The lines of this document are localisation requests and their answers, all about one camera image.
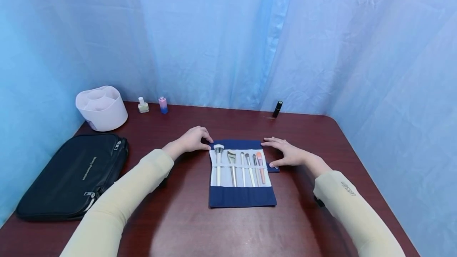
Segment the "right hand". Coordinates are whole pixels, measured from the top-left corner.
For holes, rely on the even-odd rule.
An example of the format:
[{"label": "right hand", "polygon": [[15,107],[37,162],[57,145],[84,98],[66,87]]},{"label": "right hand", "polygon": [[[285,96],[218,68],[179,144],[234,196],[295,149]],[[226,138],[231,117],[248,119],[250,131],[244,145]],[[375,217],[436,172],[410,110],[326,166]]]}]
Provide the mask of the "right hand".
[{"label": "right hand", "polygon": [[319,157],[313,153],[307,152],[300,148],[291,145],[289,142],[283,139],[271,137],[264,138],[265,142],[261,143],[262,146],[270,146],[278,149],[284,155],[284,158],[273,161],[270,163],[270,167],[279,167],[279,166],[298,166],[305,164],[307,159]]}]

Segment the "beige long sleeve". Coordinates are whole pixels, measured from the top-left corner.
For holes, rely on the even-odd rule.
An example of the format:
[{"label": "beige long sleeve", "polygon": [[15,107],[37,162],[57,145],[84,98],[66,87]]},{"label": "beige long sleeve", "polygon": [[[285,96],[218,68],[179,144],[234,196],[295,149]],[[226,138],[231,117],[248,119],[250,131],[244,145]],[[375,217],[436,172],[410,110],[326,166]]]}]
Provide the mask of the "beige long sleeve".
[{"label": "beige long sleeve", "polygon": [[360,257],[405,256],[384,221],[341,172],[316,178],[314,194],[342,223]]},{"label": "beige long sleeve", "polygon": [[142,158],[87,211],[60,256],[117,256],[130,215],[166,178],[173,165],[174,161],[160,149]]}]

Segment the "nail polish bottle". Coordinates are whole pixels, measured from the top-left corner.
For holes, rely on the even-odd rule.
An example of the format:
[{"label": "nail polish bottle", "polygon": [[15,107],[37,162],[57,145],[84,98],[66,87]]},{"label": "nail polish bottle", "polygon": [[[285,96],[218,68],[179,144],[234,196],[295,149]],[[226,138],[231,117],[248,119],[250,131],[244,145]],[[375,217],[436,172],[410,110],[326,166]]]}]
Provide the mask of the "nail polish bottle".
[{"label": "nail polish bottle", "polygon": [[144,102],[144,99],[142,97],[139,97],[138,101],[140,101],[140,103],[138,104],[138,111],[140,113],[149,112],[149,105]]}]

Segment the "zipper pull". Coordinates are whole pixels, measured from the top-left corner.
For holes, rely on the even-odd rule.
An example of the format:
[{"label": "zipper pull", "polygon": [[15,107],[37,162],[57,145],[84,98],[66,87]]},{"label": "zipper pull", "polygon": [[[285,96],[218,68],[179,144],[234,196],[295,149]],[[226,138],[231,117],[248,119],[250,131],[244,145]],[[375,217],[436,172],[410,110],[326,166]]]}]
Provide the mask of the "zipper pull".
[{"label": "zipper pull", "polygon": [[117,149],[119,149],[119,145],[121,145],[121,142],[120,142],[120,141],[115,145],[114,151],[116,151]]},{"label": "zipper pull", "polygon": [[90,196],[91,198],[94,198],[95,197],[95,193],[93,193],[93,192],[85,192],[84,196]]}]

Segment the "wooden table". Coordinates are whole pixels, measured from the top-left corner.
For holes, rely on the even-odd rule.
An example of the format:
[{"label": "wooden table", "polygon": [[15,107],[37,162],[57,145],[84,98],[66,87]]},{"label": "wooden table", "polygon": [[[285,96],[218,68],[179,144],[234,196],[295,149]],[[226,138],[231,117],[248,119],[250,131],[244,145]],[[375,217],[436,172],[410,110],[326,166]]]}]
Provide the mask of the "wooden table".
[{"label": "wooden table", "polygon": [[[272,119],[268,112],[174,105],[162,115],[156,104],[141,114],[136,106],[126,103],[129,119],[114,131],[130,144],[122,174],[196,125],[207,127],[215,140],[284,138],[341,170],[386,222],[406,256],[419,256],[333,119],[288,113]],[[92,132],[84,123],[77,134]],[[270,148],[265,155],[267,161],[281,157]],[[357,256],[344,228],[316,205],[313,180],[303,169],[270,173],[276,207],[245,209],[208,208],[210,170],[207,152],[181,156],[165,185],[130,218],[118,256]],[[78,223],[30,223],[13,215],[0,229],[0,256],[58,256]]]}]

